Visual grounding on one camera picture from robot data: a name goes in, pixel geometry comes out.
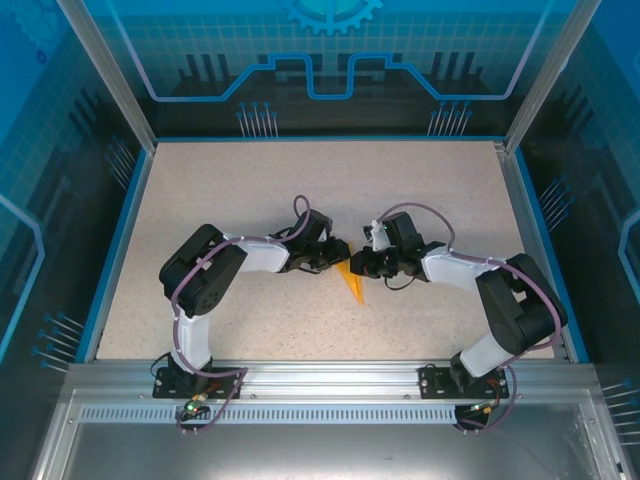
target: blue printed backdrop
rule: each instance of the blue printed backdrop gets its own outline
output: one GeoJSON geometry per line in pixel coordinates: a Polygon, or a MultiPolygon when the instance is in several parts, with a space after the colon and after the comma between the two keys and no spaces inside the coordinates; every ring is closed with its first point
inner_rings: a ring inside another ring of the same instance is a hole
{"type": "Polygon", "coordinates": [[[150,119],[160,135],[241,136],[243,123],[259,133],[261,112],[251,126],[242,104],[265,101],[285,135],[460,135],[506,132],[573,3],[239,0],[150,8],[91,0],[88,7],[143,107],[155,103],[150,119]],[[445,120],[448,128],[439,128],[445,120]]]}
{"type": "Polygon", "coordinates": [[[614,383],[640,380],[638,19],[640,3],[602,1],[523,143],[587,350],[614,383]]]}
{"type": "Polygon", "coordinates": [[[54,0],[0,0],[0,66],[0,384],[29,412],[0,395],[4,480],[28,478],[75,349],[44,314],[82,328],[140,145],[54,0]]]}

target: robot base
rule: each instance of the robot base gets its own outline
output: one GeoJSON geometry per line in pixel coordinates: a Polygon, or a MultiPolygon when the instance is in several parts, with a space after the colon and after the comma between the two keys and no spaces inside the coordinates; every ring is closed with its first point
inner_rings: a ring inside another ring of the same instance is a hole
{"type": "MultiPolygon", "coordinates": [[[[209,361],[202,370],[209,373],[224,373],[234,368],[214,368],[213,360],[209,361]]],[[[224,378],[206,378],[182,370],[169,355],[169,366],[161,367],[156,373],[153,385],[153,398],[183,398],[206,392],[209,400],[226,400],[233,389],[236,376],[224,378]]],[[[242,387],[233,398],[240,398],[242,387]]]]}
{"type": "Polygon", "coordinates": [[[429,364],[418,369],[418,382],[420,384],[420,398],[433,399],[460,399],[460,400],[492,400],[496,398],[495,389],[487,383],[495,380],[500,385],[500,400],[509,398],[509,387],[504,370],[492,370],[484,377],[476,379],[469,384],[464,392],[460,392],[458,386],[451,378],[450,367],[436,367],[429,364]]]}

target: gear graphic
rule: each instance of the gear graphic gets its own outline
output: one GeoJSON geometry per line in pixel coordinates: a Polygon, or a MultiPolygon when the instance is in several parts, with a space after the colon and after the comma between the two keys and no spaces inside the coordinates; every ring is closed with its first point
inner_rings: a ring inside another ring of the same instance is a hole
{"type": "Polygon", "coordinates": [[[362,20],[371,20],[382,0],[282,0],[282,5],[289,20],[297,20],[300,28],[311,27],[314,35],[336,30],[344,35],[349,28],[360,28],[362,20]]]}
{"type": "Polygon", "coordinates": [[[60,22],[55,0],[2,0],[0,13],[13,13],[29,40],[38,48],[55,39],[60,22]]]}

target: speckled work surface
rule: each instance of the speckled work surface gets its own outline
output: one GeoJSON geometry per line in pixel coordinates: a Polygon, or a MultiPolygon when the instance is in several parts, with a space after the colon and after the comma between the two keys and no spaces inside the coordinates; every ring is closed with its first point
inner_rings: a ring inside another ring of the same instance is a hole
{"type": "MultiPolygon", "coordinates": [[[[362,226],[401,201],[428,203],[457,231],[456,248],[509,257],[522,243],[491,142],[162,143],[144,193],[98,358],[155,358],[171,348],[158,272],[203,223],[265,235],[293,225],[293,197],[333,218],[360,248],[362,226]]],[[[425,242],[446,228],[410,211],[425,242]]],[[[396,282],[403,283],[404,278],[396,282]]],[[[360,306],[340,274],[248,273],[214,311],[215,358],[449,358],[487,331],[480,300],[416,283],[401,292],[363,280],[360,306]]],[[[551,352],[536,352],[536,356],[551,352]]]]}

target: yellow object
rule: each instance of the yellow object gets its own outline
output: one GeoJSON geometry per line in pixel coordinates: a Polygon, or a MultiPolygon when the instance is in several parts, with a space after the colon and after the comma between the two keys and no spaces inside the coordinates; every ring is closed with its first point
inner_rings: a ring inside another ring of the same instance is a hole
{"type": "MultiPolygon", "coordinates": [[[[351,253],[351,244],[349,244],[349,252],[351,253]]],[[[362,296],[362,278],[351,273],[350,260],[347,259],[344,262],[340,262],[336,267],[338,267],[338,271],[342,274],[342,278],[347,282],[347,285],[349,285],[349,288],[356,297],[356,300],[358,300],[358,303],[360,305],[364,305],[364,297],[362,296]]]]}

